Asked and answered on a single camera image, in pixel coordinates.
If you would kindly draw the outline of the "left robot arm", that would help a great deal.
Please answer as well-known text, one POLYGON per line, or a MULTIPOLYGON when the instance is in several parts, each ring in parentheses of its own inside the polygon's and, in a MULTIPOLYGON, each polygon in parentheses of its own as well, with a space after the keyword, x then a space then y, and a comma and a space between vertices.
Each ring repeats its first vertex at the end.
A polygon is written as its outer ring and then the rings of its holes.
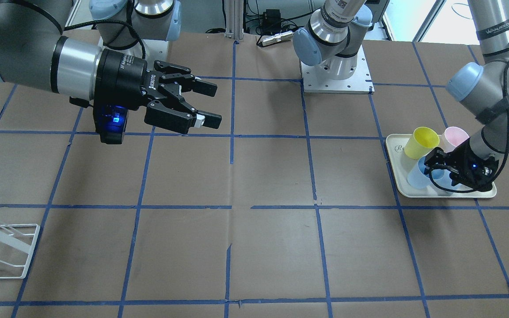
MULTIPOLYGON (((426 146, 419 170, 438 189, 485 193, 501 174, 509 157, 509 0, 470 0, 469 10, 484 64, 463 66, 446 90, 482 124, 482 129, 453 150, 426 146)), ((356 56, 373 14, 363 0, 327 0, 308 23, 293 34, 301 63, 342 68, 342 79, 352 75, 356 56)))

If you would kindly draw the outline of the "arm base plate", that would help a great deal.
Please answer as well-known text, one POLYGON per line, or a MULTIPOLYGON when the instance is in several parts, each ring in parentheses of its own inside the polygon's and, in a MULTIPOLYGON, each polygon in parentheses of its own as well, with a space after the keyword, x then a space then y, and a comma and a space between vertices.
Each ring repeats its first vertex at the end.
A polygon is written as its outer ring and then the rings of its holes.
POLYGON ((317 66, 300 62, 300 70, 306 93, 374 93, 374 85, 361 46, 350 58, 334 56, 317 66))

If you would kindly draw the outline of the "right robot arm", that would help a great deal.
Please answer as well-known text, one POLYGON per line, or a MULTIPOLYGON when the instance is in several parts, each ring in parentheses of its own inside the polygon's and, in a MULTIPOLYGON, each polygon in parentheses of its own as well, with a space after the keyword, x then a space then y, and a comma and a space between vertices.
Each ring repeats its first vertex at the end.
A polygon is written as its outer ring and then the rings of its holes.
POLYGON ((92 20, 103 45, 64 34, 72 0, 0 0, 0 81, 44 89, 91 107, 102 143, 121 144, 129 110, 147 109, 144 121, 187 134, 192 127, 217 129, 222 117, 198 110, 182 97, 213 97, 217 86, 188 67, 164 61, 148 66, 127 54, 145 39, 173 42, 181 29, 177 0, 92 0, 92 20))

